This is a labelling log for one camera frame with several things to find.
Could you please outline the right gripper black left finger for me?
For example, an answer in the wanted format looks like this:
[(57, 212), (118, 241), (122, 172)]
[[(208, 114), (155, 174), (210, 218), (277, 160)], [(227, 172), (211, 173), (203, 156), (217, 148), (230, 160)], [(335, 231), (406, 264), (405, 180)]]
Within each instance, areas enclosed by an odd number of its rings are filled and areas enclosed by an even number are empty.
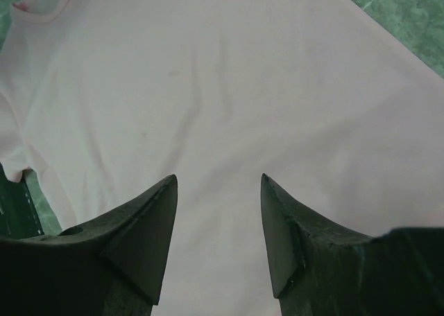
[(2, 315), (150, 315), (178, 204), (165, 177), (133, 200), (56, 236), (1, 239)]

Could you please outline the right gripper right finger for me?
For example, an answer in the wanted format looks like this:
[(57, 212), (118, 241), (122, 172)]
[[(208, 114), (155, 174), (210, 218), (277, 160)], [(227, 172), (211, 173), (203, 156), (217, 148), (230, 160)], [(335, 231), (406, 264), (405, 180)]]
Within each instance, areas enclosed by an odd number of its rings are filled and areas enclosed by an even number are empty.
[(260, 198), (272, 291), (283, 315), (443, 314), (442, 228), (360, 234), (267, 175)]

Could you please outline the pink t shirt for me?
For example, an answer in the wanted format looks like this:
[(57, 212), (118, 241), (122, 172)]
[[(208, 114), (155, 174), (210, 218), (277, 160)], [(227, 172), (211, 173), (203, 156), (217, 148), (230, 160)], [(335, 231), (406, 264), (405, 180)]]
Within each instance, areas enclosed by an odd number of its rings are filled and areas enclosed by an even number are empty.
[(60, 226), (174, 174), (156, 315), (272, 315), (272, 177), (368, 235), (443, 224), (443, 79), (351, 0), (21, 0), (1, 165)]

